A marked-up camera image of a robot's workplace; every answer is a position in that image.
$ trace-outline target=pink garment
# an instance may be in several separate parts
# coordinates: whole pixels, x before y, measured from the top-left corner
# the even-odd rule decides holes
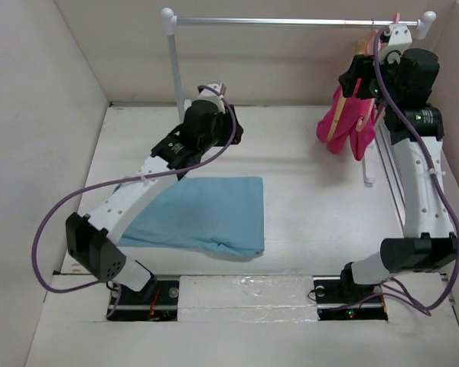
[[[369,110],[370,99],[358,99],[355,97],[347,98],[345,106],[338,120],[334,135],[330,141],[327,141],[328,133],[331,124],[334,120],[335,109],[342,94],[342,88],[339,86],[334,93],[334,104],[324,118],[318,122],[316,135],[322,143],[327,143],[328,150],[336,154],[342,150],[347,138],[350,138],[350,147],[352,148],[353,156],[360,161],[366,152],[367,145],[376,137],[373,121],[376,117],[376,112],[372,110],[368,121],[359,132],[356,125],[360,118],[364,118]]]

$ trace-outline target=white ball joint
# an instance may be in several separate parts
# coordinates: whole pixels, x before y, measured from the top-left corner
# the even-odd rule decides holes
[[[177,25],[177,17],[174,15],[174,11],[170,8],[163,8],[161,10],[161,17],[163,18],[165,33],[167,36],[174,34],[174,27]]]
[[[422,17],[418,20],[418,27],[416,28],[415,38],[417,40],[425,39],[435,19],[437,19],[437,15],[434,11],[426,11],[423,13]]]

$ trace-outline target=white rack post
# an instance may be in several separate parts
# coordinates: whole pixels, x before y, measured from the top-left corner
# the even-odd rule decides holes
[[[267,19],[267,18],[192,18],[178,17],[170,8],[161,11],[164,19],[164,28],[167,35],[168,51],[170,53],[171,72],[174,79],[175,95],[177,97],[178,117],[184,120],[184,92],[180,71],[178,69],[177,48],[175,47],[175,26],[180,25],[245,25],[245,26],[286,26],[286,27],[329,27],[329,28],[384,28],[393,24],[393,21],[348,21],[343,19]],[[428,33],[431,24],[436,19],[433,11],[425,12],[416,21],[400,21],[400,24],[415,29],[415,38],[422,40]]]

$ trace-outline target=white tabletop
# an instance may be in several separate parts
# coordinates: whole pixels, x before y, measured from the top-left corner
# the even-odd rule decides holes
[[[349,261],[401,236],[379,155],[376,183],[366,187],[348,142],[331,154],[315,134],[328,107],[237,107],[242,141],[188,177],[260,176],[264,183],[265,252],[251,261],[169,248],[122,248],[155,274],[338,274]],[[173,107],[111,107],[86,184],[132,175],[177,123]],[[112,188],[83,195],[80,213]],[[63,273],[84,269],[66,256]]]
[[[317,321],[314,302],[305,297],[310,274],[338,274],[347,262],[376,252],[385,237],[401,236],[379,155],[373,155],[376,183],[366,187],[348,146],[333,155],[317,141],[316,124],[326,110],[239,107],[242,143],[190,174],[263,177],[263,256],[236,261],[122,248],[155,274],[238,276],[182,277],[178,321],[172,323],[105,321],[103,285],[48,294],[27,366],[459,366],[459,327],[448,301],[431,318],[386,300],[389,322]],[[175,108],[110,108],[87,185],[135,172],[176,121]],[[110,193],[84,195],[80,212]],[[84,270],[69,256],[63,272],[69,275],[55,276],[54,286],[92,279],[72,275]],[[444,287],[438,274],[402,280],[426,303]]]

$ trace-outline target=blue cloth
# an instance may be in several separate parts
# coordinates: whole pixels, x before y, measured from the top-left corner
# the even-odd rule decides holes
[[[261,177],[184,178],[149,203],[118,246],[257,256],[264,250],[263,223]]]

